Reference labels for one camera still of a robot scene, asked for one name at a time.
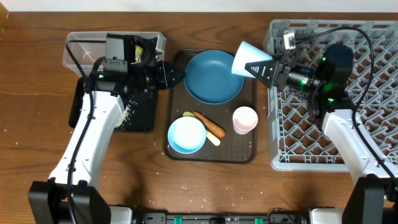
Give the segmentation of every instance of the cup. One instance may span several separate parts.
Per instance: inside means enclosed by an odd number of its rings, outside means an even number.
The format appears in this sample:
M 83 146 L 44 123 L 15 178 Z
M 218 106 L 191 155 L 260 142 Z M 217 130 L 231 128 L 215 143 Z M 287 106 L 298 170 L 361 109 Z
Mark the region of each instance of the cup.
M 261 62 L 265 60 L 272 60 L 272 56 L 263 52 L 257 47 L 252 46 L 245 41 L 242 41 L 238 51 L 236 52 L 231 72 L 235 75 L 242 75 L 245 77 L 254 78 L 254 76 L 251 75 L 250 72 L 244 69 L 246 63 Z
M 259 122 L 257 113 L 248 106 L 242 106 L 232 115 L 234 130 L 238 134 L 247 134 L 253 130 Z

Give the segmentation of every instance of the plastic bin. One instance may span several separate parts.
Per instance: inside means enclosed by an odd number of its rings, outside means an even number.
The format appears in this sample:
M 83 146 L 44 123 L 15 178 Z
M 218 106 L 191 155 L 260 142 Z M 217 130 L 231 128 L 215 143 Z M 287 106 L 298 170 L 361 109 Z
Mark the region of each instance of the plastic bin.
M 354 26 L 370 36 L 375 51 L 375 74 L 361 104 L 359 114 L 382 152 L 398 164 L 398 22 L 397 21 L 315 21 L 274 20 L 263 41 L 268 54 L 284 50 L 283 32 L 294 30 L 296 37 L 318 34 L 341 26 Z M 331 44 L 353 49 L 354 68 L 346 91 L 356 103 L 368 83 L 369 47 L 355 30 L 333 32 L 301 44 L 298 63 L 316 68 L 324 50 Z M 289 55 L 290 61 L 296 51 Z M 309 119 L 306 94 L 286 88 L 268 90 L 267 118 L 269 154 L 275 170 L 347 172 L 333 143 Z
M 156 52 L 159 55 L 158 60 L 164 60 L 164 51 L 166 46 L 166 38 L 160 32 L 113 32 L 113 31 L 95 31 L 95 32 L 71 32 L 68 34 L 67 42 L 69 40 L 106 40 L 106 34 L 129 34 L 139 35 L 143 38 L 151 39 L 157 37 Z M 105 43 L 70 43 L 70 49 L 73 55 L 78 60 L 82 69 L 88 76 L 93 68 L 95 60 L 99 57 L 105 56 Z M 63 66 L 70 68 L 79 77 L 81 76 L 79 70 L 73 60 L 70 58 L 67 50 L 63 51 L 62 58 Z M 99 66 L 98 71 L 103 71 L 103 66 Z

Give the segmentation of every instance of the orange carrot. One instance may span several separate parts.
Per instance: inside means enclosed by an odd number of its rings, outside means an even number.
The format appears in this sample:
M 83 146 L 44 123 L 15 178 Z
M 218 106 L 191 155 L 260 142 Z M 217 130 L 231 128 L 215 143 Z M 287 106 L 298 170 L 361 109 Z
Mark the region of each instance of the orange carrot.
M 220 138 L 223 138 L 225 136 L 225 131 L 220 128 L 217 124 L 211 122 L 209 119 L 207 119 L 205 116 L 203 116 L 201 113 L 194 111 L 193 114 L 200 119 L 205 126 L 215 135 L 217 135 Z

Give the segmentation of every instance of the black tray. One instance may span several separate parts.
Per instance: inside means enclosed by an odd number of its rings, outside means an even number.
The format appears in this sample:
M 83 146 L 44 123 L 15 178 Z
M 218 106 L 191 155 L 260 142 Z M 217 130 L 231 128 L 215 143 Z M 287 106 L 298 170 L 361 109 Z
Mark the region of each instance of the black tray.
M 204 50 L 181 50 L 174 58 L 176 67 L 185 69 L 191 58 Z M 181 161 L 224 162 L 245 164 L 254 159 L 256 154 L 256 129 L 248 134 L 237 134 L 233 129 L 232 115 L 240 106 L 249 106 L 256 110 L 256 79 L 244 78 L 242 90 L 235 98 L 221 105 L 209 105 L 194 99 L 182 81 L 170 92 L 170 105 L 167 112 L 164 151 L 171 159 Z M 181 154 L 169 146 L 167 132 L 170 125 L 182 117 L 185 111 L 199 111 L 208 119 L 221 126 L 226 135 L 219 138 L 221 144 L 215 146 L 208 139 L 197 152 Z

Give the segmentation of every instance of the blue bowl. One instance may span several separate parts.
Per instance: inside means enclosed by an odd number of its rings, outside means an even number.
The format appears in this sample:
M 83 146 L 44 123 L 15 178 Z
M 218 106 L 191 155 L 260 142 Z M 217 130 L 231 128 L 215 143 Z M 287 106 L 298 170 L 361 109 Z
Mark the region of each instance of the blue bowl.
M 185 87 L 197 100 L 221 104 L 232 100 L 242 89 L 244 78 L 231 73 L 234 57 L 220 50 L 194 56 L 185 68 Z
M 204 145 L 206 129 L 198 119 L 182 117 L 170 125 L 167 139 L 177 152 L 182 154 L 194 153 Z

